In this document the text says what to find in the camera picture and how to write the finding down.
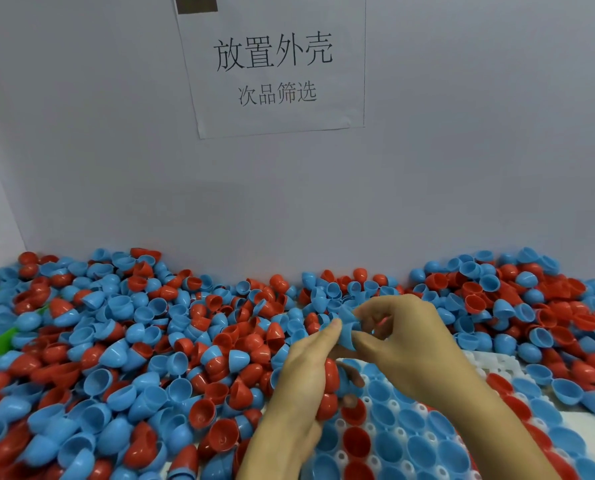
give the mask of chinese character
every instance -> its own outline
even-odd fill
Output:
[[[275,104],[275,94],[270,89],[270,84],[261,85],[260,104]]]
[[[291,46],[291,44],[293,45],[293,65],[296,65],[295,48],[297,47],[300,52],[302,52],[302,53],[304,52],[302,50],[302,48],[298,44],[295,43],[295,34],[294,33],[293,33],[291,39],[288,39],[288,37],[286,37],[286,40],[284,40],[284,34],[282,34],[282,37],[280,37],[280,39],[279,39],[279,45],[277,46],[277,53],[279,54],[279,51],[281,50],[282,52],[284,52],[284,57],[282,57],[282,60],[279,62],[279,64],[277,64],[277,67],[282,65],[282,62],[284,62],[284,59],[286,58],[286,55],[288,54],[288,48],[289,48],[289,46]]]
[[[246,37],[246,50],[251,51],[251,65],[252,67],[273,67],[273,64],[269,64],[269,44],[268,37]]]
[[[302,83],[299,83],[299,99],[297,100],[297,102],[300,101],[315,101],[317,99],[317,96],[315,95],[315,85],[309,80],[308,82],[305,82],[304,85],[302,85]]]
[[[226,71],[230,71],[236,65],[238,67],[244,68],[244,66],[240,65],[237,61],[237,58],[240,56],[240,47],[242,46],[242,44],[238,43],[234,45],[233,37],[231,37],[231,41],[228,44],[222,42],[221,40],[218,40],[218,42],[220,43],[220,45],[216,45],[213,47],[216,48],[219,52],[219,65],[217,66],[217,71],[219,72],[221,68],[226,69]],[[230,67],[228,66],[229,59],[233,60],[233,63]]]
[[[253,100],[253,93],[255,92],[255,89],[249,89],[248,86],[246,86],[245,88],[238,88],[240,90],[240,104],[242,106],[246,106],[246,104],[248,104],[249,102],[252,102],[253,104],[257,104],[254,100]]]
[[[289,104],[295,101],[295,85],[293,82],[280,84],[277,87],[277,92],[279,93],[280,104],[284,101],[287,101]]]
[[[322,35],[321,32],[318,30],[317,35],[311,35],[310,37],[306,37],[307,39],[315,39],[308,41],[308,48],[306,51],[308,52],[310,49],[313,49],[313,60],[309,63],[311,65],[315,62],[315,58],[317,57],[317,53],[321,53],[322,55],[322,62],[324,64],[331,62],[333,60],[333,56],[329,54],[329,59],[326,61],[324,60],[324,51],[328,50],[332,47],[332,44],[329,42],[327,38],[322,39],[322,37],[330,37],[331,34]]]

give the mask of paper sign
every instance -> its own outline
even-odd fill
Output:
[[[366,0],[175,0],[200,138],[364,126]]]

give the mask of person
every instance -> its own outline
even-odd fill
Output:
[[[431,303],[412,294],[380,296],[354,313],[362,327],[352,333],[355,351],[336,345],[339,319],[291,347],[238,480],[298,478],[322,434],[315,415],[327,357],[372,362],[401,393],[442,412],[485,480],[559,478],[513,411],[466,359]],[[362,387],[358,371],[351,369],[351,380]]]

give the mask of forearm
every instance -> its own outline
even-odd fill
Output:
[[[302,467],[296,437],[281,418],[264,416],[246,450],[237,480],[296,479]]]
[[[557,480],[555,469],[513,411],[479,377],[453,396],[444,414],[485,479]]]

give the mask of person's left hand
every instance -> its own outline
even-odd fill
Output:
[[[275,456],[276,467],[282,472],[282,478],[291,478],[310,457],[322,436],[322,424],[315,419],[324,395],[326,375],[324,363],[337,343],[341,332],[341,320],[333,320],[324,330],[301,339],[291,346],[282,368],[282,373],[260,427],[255,432],[246,453],[244,463],[254,462],[257,475],[261,475],[260,463],[268,458],[266,452],[271,449]],[[351,382],[357,387],[364,387],[364,380],[359,371],[344,363],[344,368]],[[357,397],[346,395],[341,400],[347,407],[355,407]],[[278,458],[277,455],[288,455]]]

